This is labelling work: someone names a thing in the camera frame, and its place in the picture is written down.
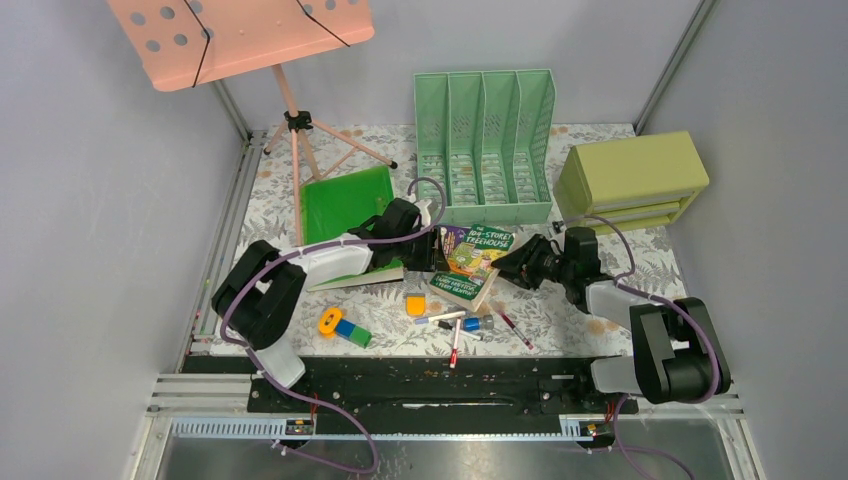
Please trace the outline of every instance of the leaf pattern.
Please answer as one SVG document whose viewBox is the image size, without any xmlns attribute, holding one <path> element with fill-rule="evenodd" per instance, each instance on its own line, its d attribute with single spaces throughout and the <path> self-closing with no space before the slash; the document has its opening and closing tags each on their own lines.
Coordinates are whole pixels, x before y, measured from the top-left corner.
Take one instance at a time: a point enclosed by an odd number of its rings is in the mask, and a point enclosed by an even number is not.
<svg viewBox="0 0 848 480">
<path fill-rule="evenodd" d="M 407 184 L 416 176 L 415 128 L 411 125 L 350 126 L 345 129 L 366 146 L 398 162 L 392 170 L 395 194 L 402 196 Z M 555 125 L 548 145 L 546 174 L 548 182 L 559 178 L 569 149 L 581 143 L 598 142 L 633 136 L 626 124 Z M 316 159 L 322 169 L 328 168 L 347 153 L 349 147 L 316 130 L 309 134 Z M 358 152 L 332 175 L 343 175 L 378 163 Z M 301 181 L 311 176 L 306 163 L 301 163 Z M 294 222 L 291 147 L 280 142 L 271 155 L 260 160 L 259 171 L 248 202 L 247 214 L 236 248 L 236 260 L 250 243 L 264 239 L 277 248 L 292 245 Z M 550 222 L 560 220 L 554 205 L 545 225 L 506 227 L 516 232 L 519 241 L 535 233 L 553 237 Z M 685 296 L 680 269 L 674 258 L 665 228 L 649 228 L 625 232 L 636 258 L 636 274 L 627 283 L 666 297 Z M 629 269 L 630 263 L 618 237 L 599 237 L 603 267 L 611 274 Z M 444 357 L 450 354 L 453 336 L 433 325 L 414 325 L 406 314 L 405 295 L 425 293 L 428 314 L 457 308 L 451 302 L 431 294 L 427 288 L 429 275 L 406 272 L 404 282 L 303 293 L 294 311 L 286 335 L 300 355 L 408 355 Z M 329 307 L 338 306 L 345 318 L 369 330 L 373 337 L 367 349 L 341 338 L 326 339 L 318 333 L 318 319 Z M 479 356 L 596 356 L 619 355 L 631 351 L 630 332 L 616 328 L 605 319 L 583 314 L 565 299 L 561 286 L 544 283 L 537 291 L 522 290 L 504 280 L 497 280 L 487 303 L 504 308 L 518 328 L 531 339 L 530 351 L 499 318 L 493 330 L 480 332 L 482 341 L 461 337 L 462 355 Z M 216 338 L 211 344 L 213 355 L 243 355 L 241 348 Z"/>
</svg>

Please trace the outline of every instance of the white wall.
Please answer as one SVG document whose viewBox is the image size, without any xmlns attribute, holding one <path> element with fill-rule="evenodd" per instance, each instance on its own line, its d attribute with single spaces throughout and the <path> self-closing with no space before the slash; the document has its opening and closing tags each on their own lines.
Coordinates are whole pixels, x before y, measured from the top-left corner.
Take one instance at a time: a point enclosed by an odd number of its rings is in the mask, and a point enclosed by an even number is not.
<svg viewBox="0 0 848 480">
<path fill-rule="evenodd" d="M 649 126 L 710 174 L 671 233 L 769 480 L 845 477 L 846 25 L 844 0 L 722 2 Z"/>
<path fill-rule="evenodd" d="M 324 2 L 304 3 L 318 16 Z M 556 122 L 632 122 L 698 0 L 369 3 L 372 39 L 286 66 L 301 108 L 325 122 L 412 124 L 413 73 L 520 68 L 553 70 Z M 282 120 L 270 70 L 227 85 L 252 128 Z"/>
<path fill-rule="evenodd" d="M 0 15 L 0 476 L 120 478 L 238 156 L 210 87 L 154 91 L 106 2 Z"/>
</svg>

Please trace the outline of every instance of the small red pen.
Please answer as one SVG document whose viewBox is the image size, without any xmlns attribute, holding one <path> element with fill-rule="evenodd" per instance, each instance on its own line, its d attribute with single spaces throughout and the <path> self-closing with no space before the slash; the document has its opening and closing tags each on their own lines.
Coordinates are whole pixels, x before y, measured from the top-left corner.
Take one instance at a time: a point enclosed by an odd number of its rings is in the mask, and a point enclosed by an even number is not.
<svg viewBox="0 0 848 480">
<path fill-rule="evenodd" d="M 450 368 L 456 368 L 456 361 L 459 357 L 459 332 L 462 330 L 462 319 L 457 318 L 453 324 L 453 350 L 451 351 Z"/>
<path fill-rule="evenodd" d="M 512 320 L 510 320 L 504 312 L 498 312 L 498 315 L 500 315 L 501 318 L 504 319 L 504 322 L 509 325 L 509 328 L 511 328 L 512 331 L 515 332 L 515 334 L 518 336 L 518 338 L 520 338 L 521 341 L 524 342 L 524 345 L 527 345 L 528 349 L 533 350 L 533 344 L 530 343 L 530 340 L 528 340 L 527 337 L 525 337 L 524 334 L 521 333 L 521 330 L 519 330 L 518 327 L 516 327 L 515 324 L 512 323 Z"/>
</svg>

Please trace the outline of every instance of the green book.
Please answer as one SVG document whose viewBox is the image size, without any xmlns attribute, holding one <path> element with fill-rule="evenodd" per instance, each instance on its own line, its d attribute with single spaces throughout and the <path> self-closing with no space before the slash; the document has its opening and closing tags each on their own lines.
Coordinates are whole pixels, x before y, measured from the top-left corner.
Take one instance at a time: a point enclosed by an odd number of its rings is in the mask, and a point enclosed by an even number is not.
<svg viewBox="0 0 848 480">
<path fill-rule="evenodd" d="M 301 223 L 306 245 L 326 242 L 381 215 L 395 198 L 389 168 L 359 172 L 313 182 L 301 188 Z M 362 275 L 348 275 L 315 285 L 310 292 L 355 287 L 403 279 L 403 263 L 394 260 L 385 267 Z"/>
<path fill-rule="evenodd" d="M 450 271 L 434 275 L 430 290 L 468 311 L 476 311 L 498 276 L 492 262 L 509 253 L 514 242 L 512 233 L 472 225 L 462 243 L 448 255 Z"/>
</svg>

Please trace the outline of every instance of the marker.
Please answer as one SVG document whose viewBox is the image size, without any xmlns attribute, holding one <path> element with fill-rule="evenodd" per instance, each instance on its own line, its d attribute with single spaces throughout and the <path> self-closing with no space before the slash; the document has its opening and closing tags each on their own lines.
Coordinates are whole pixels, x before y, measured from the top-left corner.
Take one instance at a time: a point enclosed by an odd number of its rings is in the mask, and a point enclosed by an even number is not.
<svg viewBox="0 0 848 480">
<path fill-rule="evenodd" d="M 518 327 L 516 327 L 515 324 L 512 323 L 512 320 L 510 320 L 504 312 L 498 312 L 498 314 L 501 316 L 501 318 L 504 319 L 504 322 L 509 325 L 509 328 L 511 328 L 512 331 L 515 332 L 516 335 L 518 335 L 518 338 L 520 338 L 521 341 L 524 342 L 524 345 L 527 345 L 527 348 L 533 350 L 533 344 L 530 343 L 530 340 L 527 340 L 527 337 L 525 337 L 524 334 L 521 333 L 521 330 L 519 330 Z"/>
<path fill-rule="evenodd" d="M 457 318 L 456 323 L 453 324 L 453 351 L 451 351 L 451 368 L 456 368 L 456 361 L 459 353 L 459 332 L 462 331 L 462 319 Z"/>
<path fill-rule="evenodd" d="M 425 323 L 432 323 L 432 322 L 435 322 L 436 320 L 448 320 L 448 319 L 451 319 L 451 318 L 464 317 L 465 315 L 468 315 L 468 312 L 466 312 L 465 310 L 460 310 L 458 312 L 441 313 L 439 315 L 433 315 L 433 316 L 430 316 L 430 317 L 416 318 L 415 324 L 421 325 L 421 324 L 425 324 Z"/>
<path fill-rule="evenodd" d="M 436 325 L 438 325 L 439 328 L 444 328 L 445 330 L 453 330 L 453 325 L 451 325 L 448 322 L 445 322 L 444 320 L 439 320 L 436 323 Z M 466 331 L 466 330 L 460 330 L 459 334 L 465 335 L 466 337 L 469 337 L 469 338 L 473 338 L 474 340 L 483 340 L 483 337 L 481 337 L 480 335 L 477 335 L 476 333 L 471 333 L 471 332 Z"/>
</svg>

